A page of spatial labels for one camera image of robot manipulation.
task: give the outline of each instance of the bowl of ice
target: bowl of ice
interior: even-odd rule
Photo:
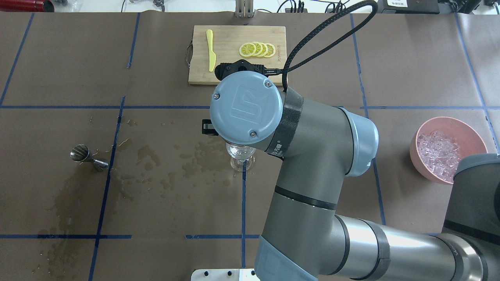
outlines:
[[[409,154],[422,176],[445,185],[453,184],[459,162],[467,156],[487,153],[479,134],[451,117],[427,120],[411,140]]]

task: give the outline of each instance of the yellow knife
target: yellow knife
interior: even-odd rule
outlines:
[[[212,29],[206,30],[206,41],[208,42],[208,71],[214,71],[216,68],[216,53],[214,53],[214,32]]]

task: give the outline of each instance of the knife handle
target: knife handle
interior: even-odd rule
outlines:
[[[206,41],[208,42],[208,51],[213,52],[212,45],[214,43],[214,32],[212,29],[206,30]]]

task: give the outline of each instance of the robotic arm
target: robotic arm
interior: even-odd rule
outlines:
[[[498,155],[461,162],[447,233],[430,236],[335,214],[344,177],[366,172],[377,152],[378,131],[370,120],[304,99],[291,88],[280,93],[253,71],[221,81],[210,117],[227,142],[283,160],[259,238],[260,280],[500,280]]]

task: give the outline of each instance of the white bracket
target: white bracket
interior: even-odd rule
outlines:
[[[237,18],[253,18],[254,17],[254,0],[236,0],[236,11],[234,12]]]
[[[253,268],[197,269],[191,281],[260,281]]]

